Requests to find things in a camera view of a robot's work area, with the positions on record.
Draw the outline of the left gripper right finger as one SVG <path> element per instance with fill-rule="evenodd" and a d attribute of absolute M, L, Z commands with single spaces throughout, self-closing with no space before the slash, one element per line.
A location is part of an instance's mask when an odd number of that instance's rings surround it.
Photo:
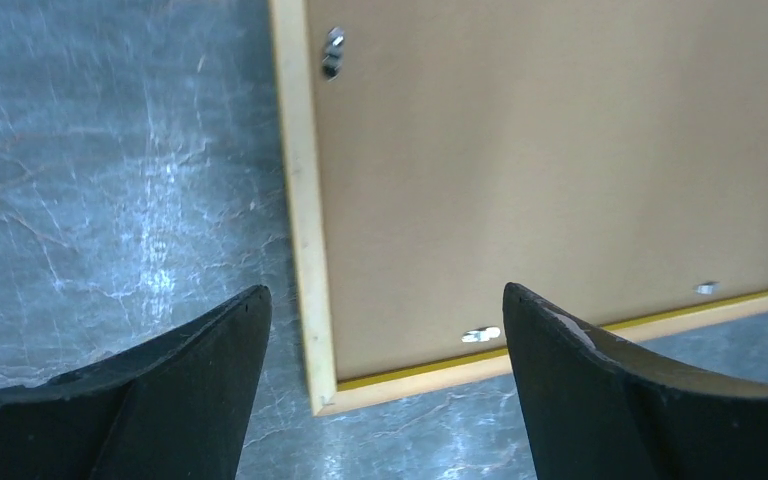
<path fill-rule="evenodd" d="M 503 323 L 540 479 L 768 479 L 768 384 L 662 356 L 510 283 Z"/>

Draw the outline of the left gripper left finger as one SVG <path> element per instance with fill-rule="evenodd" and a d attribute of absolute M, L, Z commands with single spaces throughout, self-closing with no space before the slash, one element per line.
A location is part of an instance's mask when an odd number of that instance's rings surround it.
<path fill-rule="evenodd" d="M 0 389 L 0 479 L 232 479 L 272 319 L 270 290 L 36 387 Z"/>

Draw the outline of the wooden picture frame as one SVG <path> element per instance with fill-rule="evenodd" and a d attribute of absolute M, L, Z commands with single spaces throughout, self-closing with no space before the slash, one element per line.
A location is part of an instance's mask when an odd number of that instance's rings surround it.
<path fill-rule="evenodd" d="M 496 348 L 340 381 L 336 374 L 307 4 L 269 4 L 305 375 L 315 416 L 343 414 L 511 373 Z"/>

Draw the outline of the brown backing board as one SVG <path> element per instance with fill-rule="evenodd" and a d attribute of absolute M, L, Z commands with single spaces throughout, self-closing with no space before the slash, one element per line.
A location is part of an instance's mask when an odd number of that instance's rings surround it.
<path fill-rule="evenodd" d="M 337 375 L 768 290 L 768 1 L 312 1 Z"/>

